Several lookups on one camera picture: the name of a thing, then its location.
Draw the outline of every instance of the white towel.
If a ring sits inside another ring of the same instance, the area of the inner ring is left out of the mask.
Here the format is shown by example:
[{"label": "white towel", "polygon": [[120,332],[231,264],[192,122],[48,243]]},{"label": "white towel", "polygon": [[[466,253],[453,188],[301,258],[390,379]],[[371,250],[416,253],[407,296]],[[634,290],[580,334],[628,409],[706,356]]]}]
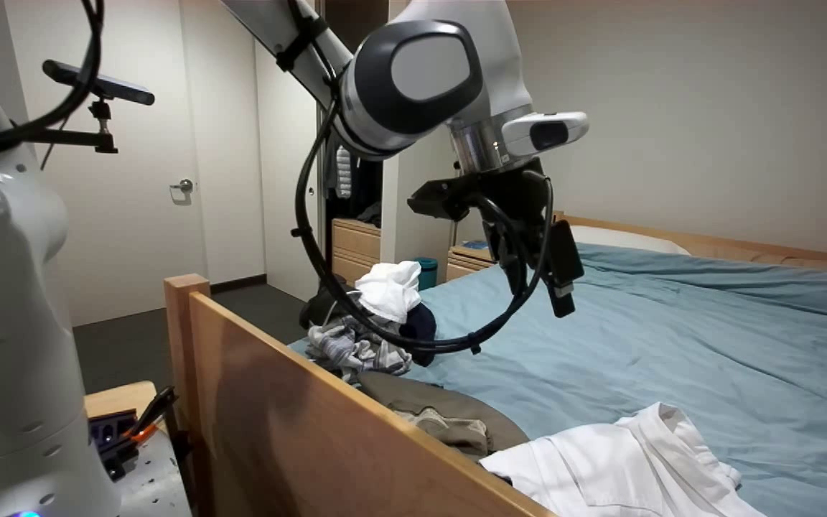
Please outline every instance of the white towel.
[{"label": "white towel", "polygon": [[379,261],[357,281],[358,306],[379,319],[406,324],[420,306],[420,261],[387,264]]},{"label": "white towel", "polygon": [[736,495],[737,472],[717,462],[699,429],[670,406],[532,441],[483,467],[554,515],[762,515]]}]

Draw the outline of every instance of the mattress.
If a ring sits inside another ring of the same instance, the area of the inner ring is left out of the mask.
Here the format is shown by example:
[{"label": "mattress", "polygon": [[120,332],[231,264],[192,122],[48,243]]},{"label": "mattress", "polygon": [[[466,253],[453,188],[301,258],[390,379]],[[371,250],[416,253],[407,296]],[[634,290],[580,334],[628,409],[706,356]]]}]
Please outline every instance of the mattress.
[{"label": "mattress", "polygon": [[[580,244],[578,314],[542,287],[483,355],[412,379],[470,393],[528,436],[681,409],[768,515],[827,515],[827,274]],[[508,306],[499,267],[424,290],[439,336]]]}]

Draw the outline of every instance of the door handle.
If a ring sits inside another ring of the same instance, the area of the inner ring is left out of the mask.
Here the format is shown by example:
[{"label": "door handle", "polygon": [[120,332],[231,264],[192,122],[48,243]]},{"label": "door handle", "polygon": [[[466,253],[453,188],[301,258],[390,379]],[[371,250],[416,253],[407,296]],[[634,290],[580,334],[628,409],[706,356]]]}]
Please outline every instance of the door handle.
[{"label": "door handle", "polygon": [[170,185],[176,204],[190,204],[192,189],[196,189],[192,178],[180,178],[180,182]]}]

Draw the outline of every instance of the floor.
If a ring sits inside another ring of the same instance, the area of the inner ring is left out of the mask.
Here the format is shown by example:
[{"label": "floor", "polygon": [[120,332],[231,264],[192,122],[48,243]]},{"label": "floor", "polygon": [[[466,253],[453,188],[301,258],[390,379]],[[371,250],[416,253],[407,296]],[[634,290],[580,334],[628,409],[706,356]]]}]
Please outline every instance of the floor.
[{"label": "floor", "polygon": [[[304,336],[300,327],[304,303],[275,287],[234,287],[213,300],[281,342]],[[76,342],[90,393],[140,379],[153,379],[155,389],[172,382],[165,311],[76,327]]]}]

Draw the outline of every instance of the door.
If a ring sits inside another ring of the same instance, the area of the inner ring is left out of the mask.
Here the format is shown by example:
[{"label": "door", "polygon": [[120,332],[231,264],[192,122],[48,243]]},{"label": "door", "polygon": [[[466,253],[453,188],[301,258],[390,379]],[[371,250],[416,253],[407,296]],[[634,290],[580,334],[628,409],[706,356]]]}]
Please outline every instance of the door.
[{"label": "door", "polygon": [[[53,110],[67,87],[40,64],[80,64],[90,41],[78,0],[7,0],[30,115]],[[111,100],[117,155],[58,148],[47,178],[70,208],[58,257],[76,324],[160,309],[160,281],[203,274],[201,182],[185,67],[179,0],[111,0],[104,26],[104,76],[155,93],[155,108]],[[78,110],[70,129],[94,129]],[[190,178],[190,195],[172,185]]]},{"label": "door", "polygon": [[[295,300],[310,300],[318,287],[318,277],[310,267],[301,243],[294,238],[294,199],[301,162],[317,138],[317,100],[294,82],[294,76],[284,76],[262,46],[256,49],[267,284]],[[317,237],[323,237],[323,195],[317,182],[310,182],[304,202],[307,218],[317,228]]]}]

